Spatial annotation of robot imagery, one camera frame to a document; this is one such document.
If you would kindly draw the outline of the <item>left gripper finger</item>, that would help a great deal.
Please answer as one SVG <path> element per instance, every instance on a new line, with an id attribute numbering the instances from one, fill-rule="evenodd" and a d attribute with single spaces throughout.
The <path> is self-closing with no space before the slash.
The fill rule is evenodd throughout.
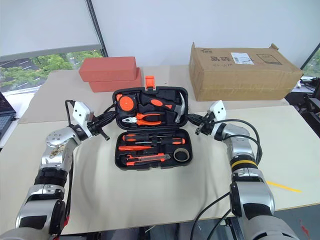
<path id="1" fill-rule="evenodd" d="M 113 120 L 116 116 L 117 116 L 117 112 L 116 111 L 107 111 L 107 112 L 104 112 L 101 115 L 99 115 L 98 119 L 99 120 L 107 120 L 107 119 Z"/>
<path id="2" fill-rule="evenodd" d="M 115 115 L 104 116 L 96 122 L 96 125 L 97 126 L 106 126 L 106 125 L 110 124 L 115 118 L 116 118 Z"/>

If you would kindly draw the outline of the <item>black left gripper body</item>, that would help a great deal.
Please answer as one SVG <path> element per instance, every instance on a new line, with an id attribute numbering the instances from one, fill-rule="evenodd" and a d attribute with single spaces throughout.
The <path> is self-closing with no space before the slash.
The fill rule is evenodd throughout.
<path id="1" fill-rule="evenodd" d="M 97 121 L 99 120 L 99 116 L 96 116 L 92 122 L 88 123 L 87 128 L 93 136 L 101 135 L 106 141 L 110 139 L 110 137 L 103 131 L 104 126 L 98 126 Z"/>

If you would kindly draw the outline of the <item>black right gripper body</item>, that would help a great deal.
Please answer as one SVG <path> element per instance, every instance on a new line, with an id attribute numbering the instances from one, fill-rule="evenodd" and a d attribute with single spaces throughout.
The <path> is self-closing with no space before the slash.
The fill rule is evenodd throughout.
<path id="1" fill-rule="evenodd" d="M 205 115 L 205 121 L 206 123 L 203 125 L 197 127 L 195 130 L 195 134 L 199 135 L 200 133 L 203 133 L 205 135 L 210 135 L 214 125 L 215 125 L 215 114 L 212 111 L 208 111 Z"/>

